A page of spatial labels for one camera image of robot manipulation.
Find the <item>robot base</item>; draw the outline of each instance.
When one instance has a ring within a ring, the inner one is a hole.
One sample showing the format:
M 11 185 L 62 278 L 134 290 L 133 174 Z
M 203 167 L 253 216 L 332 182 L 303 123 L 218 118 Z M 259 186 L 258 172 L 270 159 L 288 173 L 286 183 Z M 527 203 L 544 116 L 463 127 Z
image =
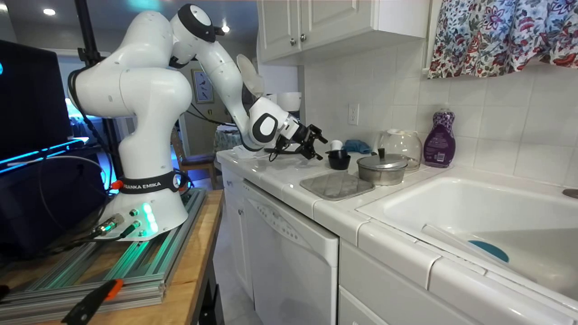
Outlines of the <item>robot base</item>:
M 96 240 L 117 237 L 138 220 L 140 227 L 119 241 L 148 241 L 180 226 L 188 218 L 180 194 L 169 189 L 144 194 L 119 193 L 108 203 L 98 223 L 116 214 L 122 215 L 124 222 Z

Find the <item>dish soap bottle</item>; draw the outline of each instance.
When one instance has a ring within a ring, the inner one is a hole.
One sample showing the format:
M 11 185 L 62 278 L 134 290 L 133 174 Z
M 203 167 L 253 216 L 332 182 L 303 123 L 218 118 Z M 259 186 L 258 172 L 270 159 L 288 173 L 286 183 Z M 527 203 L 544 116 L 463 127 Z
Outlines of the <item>dish soap bottle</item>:
M 447 104 L 433 114 L 433 129 L 424 143 L 424 164 L 431 167 L 447 168 L 455 155 L 455 139 L 451 126 L 455 114 Z

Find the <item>white tile backsplash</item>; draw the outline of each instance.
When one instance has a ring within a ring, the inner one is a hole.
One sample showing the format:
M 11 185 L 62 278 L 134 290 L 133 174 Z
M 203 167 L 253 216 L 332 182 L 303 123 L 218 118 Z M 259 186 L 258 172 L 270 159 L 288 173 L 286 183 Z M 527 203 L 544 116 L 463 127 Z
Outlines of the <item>white tile backsplash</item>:
M 424 42 L 305 66 L 305 119 L 329 139 L 372 144 L 377 131 L 424 141 L 446 102 L 456 114 L 455 165 L 578 186 L 578 71 L 546 64 L 489 79 L 421 75 Z M 347 107 L 360 104 L 359 125 Z

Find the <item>black bowl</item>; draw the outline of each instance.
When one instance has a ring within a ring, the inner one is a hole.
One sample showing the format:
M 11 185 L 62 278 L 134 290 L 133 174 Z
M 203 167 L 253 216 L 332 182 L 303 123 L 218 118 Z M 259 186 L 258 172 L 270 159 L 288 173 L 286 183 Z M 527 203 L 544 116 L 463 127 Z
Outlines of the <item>black bowl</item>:
M 337 158 L 337 159 L 344 159 L 347 157 L 347 150 L 340 149 L 340 150 L 330 150 L 326 152 L 329 158 Z
M 349 162 L 351 161 L 351 156 L 343 158 L 331 158 L 329 157 L 329 166 L 331 169 L 338 171 L 345 171 L 349 168 Z

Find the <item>dishwasher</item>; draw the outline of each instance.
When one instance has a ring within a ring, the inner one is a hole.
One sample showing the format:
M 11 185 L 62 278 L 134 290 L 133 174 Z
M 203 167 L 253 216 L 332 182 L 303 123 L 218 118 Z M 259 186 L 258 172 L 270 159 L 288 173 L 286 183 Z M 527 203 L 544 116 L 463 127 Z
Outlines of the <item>dishwasher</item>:
M 335 325 L 339 237 L 243 181 L 255 310 L 264 325 Z

